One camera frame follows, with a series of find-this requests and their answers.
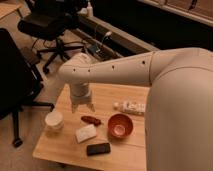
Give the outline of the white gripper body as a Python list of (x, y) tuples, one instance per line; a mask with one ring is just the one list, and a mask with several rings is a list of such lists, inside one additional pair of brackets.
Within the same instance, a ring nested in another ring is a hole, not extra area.
[(70, 99), (73, 105), (90, 104), (91, 98), (92, 92), (88, 83), (70, 85)]

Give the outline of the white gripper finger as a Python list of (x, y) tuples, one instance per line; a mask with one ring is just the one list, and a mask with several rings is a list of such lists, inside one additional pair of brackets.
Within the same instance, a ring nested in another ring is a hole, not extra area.
[(91, 111), (95, 112), (95, 107), (94, 107), (94, 105), (93, 105), (92, 102), (89, 102), (89, 103), (87, 104), (87, 106), (88, 106), (88, 108), (89, 108)]
[(77, 104), (74, 104), (74, 103), (71, 104), (72, 113), (75, 113), (75, 112), (76, 112), (77, 107), (78, 107)]

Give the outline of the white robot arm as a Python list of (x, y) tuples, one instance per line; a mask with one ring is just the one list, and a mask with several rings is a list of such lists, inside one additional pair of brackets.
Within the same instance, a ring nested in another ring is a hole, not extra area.
[(213, 52), (179, 48), (94, 63), (78, 53), (59, 75), (82, 102), (91, 83), (149, 88), (147, 171), (213, 171)]

